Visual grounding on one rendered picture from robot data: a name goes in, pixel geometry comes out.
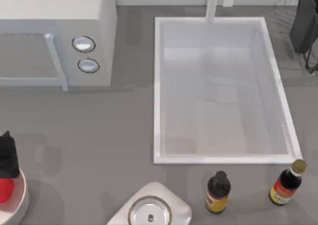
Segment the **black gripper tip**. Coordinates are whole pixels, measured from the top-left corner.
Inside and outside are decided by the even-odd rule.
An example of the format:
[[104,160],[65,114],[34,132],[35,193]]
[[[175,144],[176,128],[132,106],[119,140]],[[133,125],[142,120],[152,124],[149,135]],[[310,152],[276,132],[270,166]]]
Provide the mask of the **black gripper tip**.
[[16,179],[20,175],[17,149],[9,131],[0,135],[0,178]]

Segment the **white sink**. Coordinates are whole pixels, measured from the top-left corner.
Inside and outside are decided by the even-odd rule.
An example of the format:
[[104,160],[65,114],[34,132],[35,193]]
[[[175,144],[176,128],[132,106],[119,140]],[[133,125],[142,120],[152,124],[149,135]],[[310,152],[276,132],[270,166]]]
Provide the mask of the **white sink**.
[[263,17],[157,17],[155,164],[302,158]]

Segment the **large microwave knob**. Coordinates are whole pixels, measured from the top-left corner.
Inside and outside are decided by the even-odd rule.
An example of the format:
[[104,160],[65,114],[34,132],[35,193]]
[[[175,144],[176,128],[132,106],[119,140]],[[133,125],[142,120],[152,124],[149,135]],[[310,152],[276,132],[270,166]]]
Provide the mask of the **large microwave knob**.
[[82,35],[72,39],[72,46],[78,52],[89,53],[95,49],[96,44],[92,38]]

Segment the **white bowl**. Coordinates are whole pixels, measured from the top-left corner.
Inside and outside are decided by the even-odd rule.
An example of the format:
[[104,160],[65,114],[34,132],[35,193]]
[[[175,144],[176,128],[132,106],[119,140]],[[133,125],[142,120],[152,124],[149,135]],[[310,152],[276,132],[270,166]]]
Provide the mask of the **white bowl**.
[[28,185],[24,172],[14,179],[12,196],[5,203],[0,203],[0,225],[20,225],[29,206]]

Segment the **pale microwave oven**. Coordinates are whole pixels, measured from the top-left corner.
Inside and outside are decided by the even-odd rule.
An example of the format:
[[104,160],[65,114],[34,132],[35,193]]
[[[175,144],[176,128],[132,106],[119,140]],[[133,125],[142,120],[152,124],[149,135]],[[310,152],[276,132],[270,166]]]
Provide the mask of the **pale microwave oven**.
[[[0,0],[0,86],[61,86],[44,35],[54,36],[68,88],[108,87],[115,48],[115,0]],[[76,51],[72,39],[92,38],[95,49]],[[77,63],[91,58],[100,68],[82,72]]]

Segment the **dark bottle with gold cap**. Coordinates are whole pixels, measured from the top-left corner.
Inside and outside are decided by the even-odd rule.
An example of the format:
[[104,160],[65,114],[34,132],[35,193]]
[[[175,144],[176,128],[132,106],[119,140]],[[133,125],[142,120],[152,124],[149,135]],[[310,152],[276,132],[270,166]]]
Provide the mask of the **dark bottle with gold cap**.
[[269,190],[270,200],[279,206],[286,205],[300,187],[306,168],[307,163],[297,159],[290,168],[283,170]]

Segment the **dark bottle with black cap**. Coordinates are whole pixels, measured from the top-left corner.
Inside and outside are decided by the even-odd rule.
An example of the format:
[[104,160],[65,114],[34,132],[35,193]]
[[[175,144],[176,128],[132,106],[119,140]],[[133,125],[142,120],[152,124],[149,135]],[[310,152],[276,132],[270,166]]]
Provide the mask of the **dark bottle with black cap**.
[[207,183],[205,206],[211,213],[221,213],[227,205],[231,183],[224,171],[217,171]]

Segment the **tall white tap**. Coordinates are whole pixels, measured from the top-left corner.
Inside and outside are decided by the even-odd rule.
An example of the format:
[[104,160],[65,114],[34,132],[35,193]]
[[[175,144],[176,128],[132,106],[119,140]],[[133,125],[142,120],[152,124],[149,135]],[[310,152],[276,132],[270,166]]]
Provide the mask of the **tall white tap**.
[[205,20],[207,23],[214,22],[216,7],[217,7],[217,0],[207,0],[206,16],[205,16]]

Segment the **small microwave knob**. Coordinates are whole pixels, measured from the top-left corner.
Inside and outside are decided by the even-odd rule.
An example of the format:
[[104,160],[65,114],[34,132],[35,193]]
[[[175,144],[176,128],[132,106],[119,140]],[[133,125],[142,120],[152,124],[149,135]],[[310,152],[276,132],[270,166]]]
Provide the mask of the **small microwave knob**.
[[86,74],[94,74],[100,68],[99,63],[96,60],[91,58],[79,60],[77,63],[77,66],[82,72]]

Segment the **red apple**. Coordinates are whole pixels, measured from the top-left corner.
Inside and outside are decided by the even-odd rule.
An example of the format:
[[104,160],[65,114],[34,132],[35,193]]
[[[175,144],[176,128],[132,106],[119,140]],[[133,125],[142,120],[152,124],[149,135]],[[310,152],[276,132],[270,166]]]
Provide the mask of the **red apple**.
[[14,190],[14,180],[10,178],[0,178],[0,203],[5,203],[10,199]]

